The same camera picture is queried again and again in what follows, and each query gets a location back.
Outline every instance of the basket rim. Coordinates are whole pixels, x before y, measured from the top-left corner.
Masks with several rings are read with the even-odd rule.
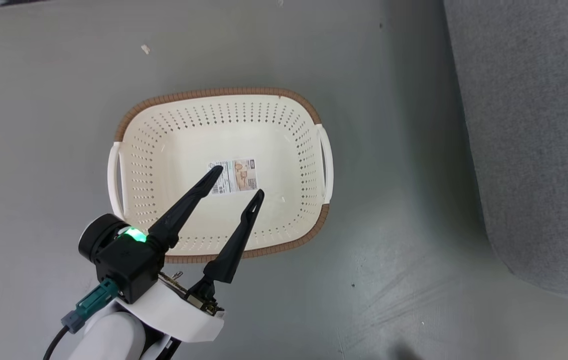
[[[303,96],[299,95],[297,92],[283,89],[283,88],[214,88],[214,89],[199,89],[194,91],[184,91],[179,93],[172,93],[169,95],[162,95],[162,96],[155,96],[152,98],[147,98],[137,105],[133,106],[131,110],[129,110],[126,115],[121,119],[119,125],[117,126],[117,132],[115,132],[115,141],[121,142],[124,140],[124,133],[126,133],[126,129],[128,129],[128,125],[130,125],[131,121],[139,114],[140,112],[148,109],[149,107],[153,107],[155,105],[161,105],[166,103],[173,103],[175,101],[180,100],[190,100],[190,99],[199,99],[199,98],[210,98],[212,96],[225,96],[225,95],[273,95],[273,96],[284,96],[285,98],[289,98],[291,100],[296,101],[306,109],[308,114],[313,119],[313,123],[321,124],[322,121],[320,120],[317,111],[306,100]],[[242,258],[255,258],[257,256],[269,255],[274,253],[279,253],[281,251],[286,251],[294,248],[298,248],[303,244],[309,242],[317,233],[322,229],[323,224],[326,221],[328,216],[328,212],[330,209],[330,205],[325,203],[322,205],[322,210],[320,210],[320,215],[317,218],[317,222],[313,225],[313,227],[302,237],[298,239],[288,241],[286,243],[281,243],[273,246],[268,246],[264,248],[256,248],[254,250],[246,250],[243,253]],[[205,263],[210,262],[211,260],[215,259],[217,255],[166,255],[165,262],[168,264],[195,264],[195,263]]]

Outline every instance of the green led indicator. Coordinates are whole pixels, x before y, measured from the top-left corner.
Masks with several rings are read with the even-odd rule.
[[[131,238],[135,239],[135,241],[140,243],[146,242],[146,235],[142,233],[140,230],[137,230],[134,227],[129,228],[124,232],[124,234],[129,235]]]

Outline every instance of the basket handle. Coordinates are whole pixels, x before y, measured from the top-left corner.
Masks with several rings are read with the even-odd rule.
[[[115,141],[110,148],[108,155],[108,168],[106,169],[106,182],[108,182],[108,198],[110,206],[113,208],[115,216],[124,219],[124,210],[119,201],[119,190],[117,189],[117,162],[119,161],[119,147],[121,142]]]
[[[324,203],[329,204],[332,198],[332,188],[335,180],[335,171],[332,166],[332,150],[330,148],[330,141],[328,140],[328,134],[323,126],[318,123],[315,125],[317,127],[318,133],[320,135],[320,142],[322,142],[322,150],[324,155],[324,166],[326,168],[325,173],[325,193],[324,193]]]

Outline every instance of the teal connector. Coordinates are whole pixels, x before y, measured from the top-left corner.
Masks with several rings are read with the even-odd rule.
[[[76,303],[75,310],[62,317],[62,325],[68,327],[69,333],[76,333],[92,315],[103,309],[117,297],[118,292],[119,289],[117,289],[115,282],[106,278],[88,295]]]

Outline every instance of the white plastic basket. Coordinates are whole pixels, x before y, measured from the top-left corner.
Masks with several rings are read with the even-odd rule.
[[[245,257],[295,248],[316,235],[333,190],[330,142],[313,107],[285,89],[190,91],[138,104],[122,119],[108,158],[113,211],[147,231],[210,164],[238,159],[254,160],[257,185],[265,192]],[[254,193],[202,199],[167,260],[213,258]]]

